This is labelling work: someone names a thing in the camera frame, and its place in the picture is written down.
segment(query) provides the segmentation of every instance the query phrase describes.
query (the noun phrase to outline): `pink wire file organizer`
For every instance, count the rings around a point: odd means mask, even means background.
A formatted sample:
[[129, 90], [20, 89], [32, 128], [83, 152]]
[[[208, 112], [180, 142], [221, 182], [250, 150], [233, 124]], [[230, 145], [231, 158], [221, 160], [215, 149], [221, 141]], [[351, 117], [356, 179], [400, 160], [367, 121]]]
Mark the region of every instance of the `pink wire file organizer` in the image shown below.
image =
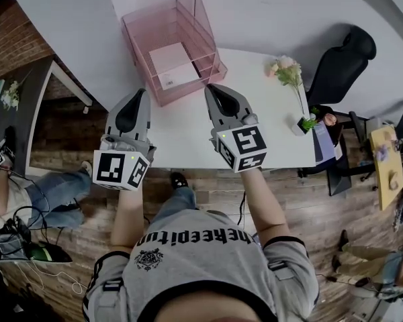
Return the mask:
[[[122, 21], [134, 64], [160, 106], [202, 89], [208, 83], [221, 81], [226, 76], [227, 68], [218, 54], [202, 0], [171, 0], [125, 15]], [[165, 72], [156, 71], [151, 52], [173, 44], [183, 46], [187, 55], [184, 55], [186, 65], [192, 64], [197, 76], [188, 83], [165, 89], [160, 80]]]

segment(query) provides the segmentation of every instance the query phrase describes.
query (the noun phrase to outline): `person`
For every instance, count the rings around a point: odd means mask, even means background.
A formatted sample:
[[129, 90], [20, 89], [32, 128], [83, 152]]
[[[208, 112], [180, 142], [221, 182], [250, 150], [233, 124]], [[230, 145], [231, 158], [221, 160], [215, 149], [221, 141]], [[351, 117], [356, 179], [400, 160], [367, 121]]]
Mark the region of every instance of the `person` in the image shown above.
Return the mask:
[[14, 213], [29, 227], [42, 228], [43, 218], [48, 227], [77, 228], [84, 220], [82, 210], [70, 205], [79, 195], [88, 195], [91, 188], [93, 169], [88, 161], [82, 162], [81, 169], [73, 173], [51, 172], [36, 184], [21, 188], [16, 177], [10, 178], [12, 167], [9, 157], [0, 167], [0, 229]]
[[261, 248], [219, 211], [199, 211], [185, 177], [144, 235], [142, 189], [121, 191], [111, 252], [94, 266], [83, 314], [97, 321], [305, 321], [318, 282], [303, 241], [261, 173], [241, 173]]
[[370, 281], [383, 284], [383, 288], [403, 288], [403, 250], [391, 251], [383, 248], [351, 246], [348, 233], [342, 231], [339, 241], [339, 251], [350, 253], [366, 260], [358, 264], [342, 264], [335, 255], [332, 267], [338, 274], [351, 276], [356, 280], [370, 278]]

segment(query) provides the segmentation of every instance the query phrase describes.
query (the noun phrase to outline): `yellow table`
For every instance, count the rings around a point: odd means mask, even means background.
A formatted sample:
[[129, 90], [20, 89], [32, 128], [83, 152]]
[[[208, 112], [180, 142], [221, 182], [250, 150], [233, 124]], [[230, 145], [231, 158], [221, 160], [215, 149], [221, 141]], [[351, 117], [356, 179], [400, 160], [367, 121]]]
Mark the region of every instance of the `yellow table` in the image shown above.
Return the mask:
[[[375, 158], [377, 187], [379, 191], [379, 206], [385, 210], [403, 189], [403, 165], [400, 152], [397, 152], [391, 139], [396, 139], [396, 132], [391, 126], [384, 126], [370, 133], [370, 146]], [[375, 152], [382, 145], [388, 148], [388, 159], [377, 161]], [[397, 172], [398, 187], [390, 189], [390, 177]]]

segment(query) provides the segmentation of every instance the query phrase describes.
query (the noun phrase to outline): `desk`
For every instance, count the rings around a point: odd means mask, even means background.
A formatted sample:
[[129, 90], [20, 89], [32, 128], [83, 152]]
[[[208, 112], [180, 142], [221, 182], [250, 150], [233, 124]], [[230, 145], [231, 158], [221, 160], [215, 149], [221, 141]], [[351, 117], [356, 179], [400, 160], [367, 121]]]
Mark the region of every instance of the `desk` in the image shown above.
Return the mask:
[[[370, 146], [375, 152], [382, 145], [388, 147], [388, 159], [380, 162], [375, 161], [377, 186], [379, 190], [379, 206], [385, 210], [403, 189], [403, 165], [400, 152], [396, 152], [394, 145], [389, 141], [396, 137], [396, 132], [391, 126], [384, 126], [370, 133]], [[390, 175], [397, 172], [398, 188], [390, 189]]]
[[0, 100], [0, 141], [3, 139], [5, 129], [10, 125], [14, 126], [16, 139], [13, 169], [21, 175], [36, 174], [36, 168], [30, 167], [30, 153], [40, 104], [51, 74], [87, 106], [92, 105], [92, 100], [55, 63], [53, 56], [42, 58], [6, 74], [3, 77], [7, 80], [2, 92], [9, 88], [10, 78], [20, 83], [27, 76], [19, 92], [18, 110], [14, 108], [4, 110]]
[[[218, 49], [228, 67], [226, 78], [218, 84], [244, 95], [259, 117], [269, 148], [264, 168], [315, 166], [312, 132], [296, 136], [292, 123], [302, 116], [299, 99], [290, 86], [265, 75], [265, 63], [274, 57], [254, 52]], [[304, 115], [309, 116], [303, 86], [300, 96]], [[159, 107], [151, 94], [151, 129], [148, 137], [158, 148], [152, 163], [157, 168], [228, 168], [209, 142], [210, 130], [204, 90]]]

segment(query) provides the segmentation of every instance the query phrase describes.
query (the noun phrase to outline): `gray t-shirt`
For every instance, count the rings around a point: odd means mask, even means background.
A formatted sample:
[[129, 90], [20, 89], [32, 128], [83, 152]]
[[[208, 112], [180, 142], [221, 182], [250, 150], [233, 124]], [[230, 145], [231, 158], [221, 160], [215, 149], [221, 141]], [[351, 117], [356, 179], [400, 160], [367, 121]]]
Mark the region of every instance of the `gray t-shirt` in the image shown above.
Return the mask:
[[229, 218], [186, 210], [153, 223], [131, 255], [99, 259], [83, 300], [90, 322], [154, 321], [183, 294], [210, 290], [240, 299], [262, 321], [301, 321], [318, 282], [302, 241], [276, 237], [264, 249]]

